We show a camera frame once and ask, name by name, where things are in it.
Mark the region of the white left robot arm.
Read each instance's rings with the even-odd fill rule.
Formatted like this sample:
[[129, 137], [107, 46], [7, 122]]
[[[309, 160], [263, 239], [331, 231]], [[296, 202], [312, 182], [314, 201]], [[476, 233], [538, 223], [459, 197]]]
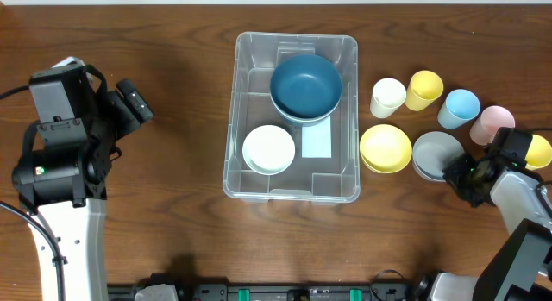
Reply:
[[12, 183], [36, 246], [45, 300], [106, 300], [106, 179], [116, 145], [154, 113], [128, 79], [107, 88], [71, 60], [30, 77], [39, 119], [26, 129]]

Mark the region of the white bowl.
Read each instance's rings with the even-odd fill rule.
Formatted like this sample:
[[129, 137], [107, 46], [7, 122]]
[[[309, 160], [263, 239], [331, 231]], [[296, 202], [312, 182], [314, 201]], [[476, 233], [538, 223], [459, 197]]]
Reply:
[[293, 162], [295, 143], [283, 128], [263, 125], [253, 129], [242, 145], [242, 157], [247, 166], [262, 175], [283, 172]]

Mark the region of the clear plastic storage bin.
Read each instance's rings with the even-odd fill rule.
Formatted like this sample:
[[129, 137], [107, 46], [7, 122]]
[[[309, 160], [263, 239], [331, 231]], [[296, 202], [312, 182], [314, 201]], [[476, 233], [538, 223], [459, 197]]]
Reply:
[[[273, 70], [300, 54], [327, 59], [342, 77], [341, 100], [330, 116], [329, 159], [302, 157], [302, 127], [287, 122], [270, 99]], [[262, 125], [285, 129], [296, 146], [292, 164], [276, 175], [254, 172], [242, 158], [246, 136]], [[361, 193], [358, 143], [358, 44], [353, 37], [261, 32], [238, 36], [223, 168], [223, 190], [229, 197], [255, 203], [352, 203]]]

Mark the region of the grey bowl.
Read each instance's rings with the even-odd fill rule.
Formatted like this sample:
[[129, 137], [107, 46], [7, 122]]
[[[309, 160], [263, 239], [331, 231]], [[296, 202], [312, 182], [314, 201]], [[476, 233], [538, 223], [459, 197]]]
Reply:
[[443, 169], [463, 153], [463, 146], [452, 135], [432, 131], [416, 140], [412, 152], [412, 165], [423, 179], [445, 182]]

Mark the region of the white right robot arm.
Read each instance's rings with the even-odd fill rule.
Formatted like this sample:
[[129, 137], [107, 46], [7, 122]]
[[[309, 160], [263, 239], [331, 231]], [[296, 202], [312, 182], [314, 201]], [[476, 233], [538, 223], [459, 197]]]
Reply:
[[480, 160], [463, 154], [445, 166], [444, 179], [461, 199], [499, 210], [509, 238], [480, 276], [439, 272], [418, 285], [420, 300], [551, 299], [551, 290], [535, 283], [539, 275], [551, 276], [551, 202], [525, 156], [495, 150]]

